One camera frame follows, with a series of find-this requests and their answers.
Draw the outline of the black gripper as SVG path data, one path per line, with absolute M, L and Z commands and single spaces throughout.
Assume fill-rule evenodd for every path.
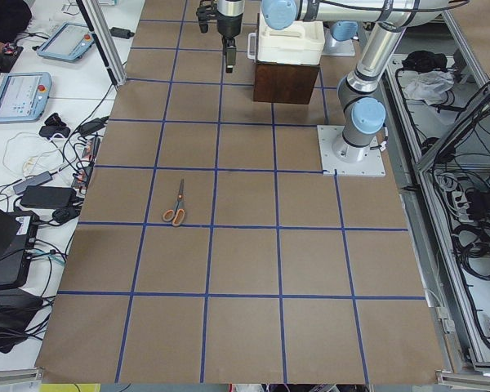
M 241 33 L 244 12 L 243 0 L 218 0 L 216 5 L 217 29 L 223 36 L 225 72 L 231 74 L 236 65 L 237 47 L 235 37 Z

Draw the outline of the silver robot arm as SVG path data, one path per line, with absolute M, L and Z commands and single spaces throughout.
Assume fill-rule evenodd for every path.
M 340 20 L 330 28 L 332 38 L 337 42 L 345 42 L 354 38 L 358 31 L 358 23 L 352 20 Z
M 370 150 L 373 137 L 383 126 L 385 109 L 372 97 L 372 93 L 377 89 L 405 29 L 433 20 L 447 6 L 447 1 L 261 2 L 266 23 L 275 30 L 285 29 L 297 20 L 375 24 L 355 69 L 338 85 L 345 126 L 333 141 L 332 152 L 341 161 L 362 161 Z

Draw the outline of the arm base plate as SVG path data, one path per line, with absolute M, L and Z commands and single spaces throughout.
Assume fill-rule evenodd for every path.
M 322 51 L 323 56 L 355 56 L 354 40 L 337 41 L 332 33 L 327 30 L 325 33 L 325 44 Z
M 344 140 L 343 129 L 343 126 L 317 126 L 322 173 L 325 176 L 384 177 L 385 166 L 376 136 L 372 136 L 369 146 L 353 147 Z

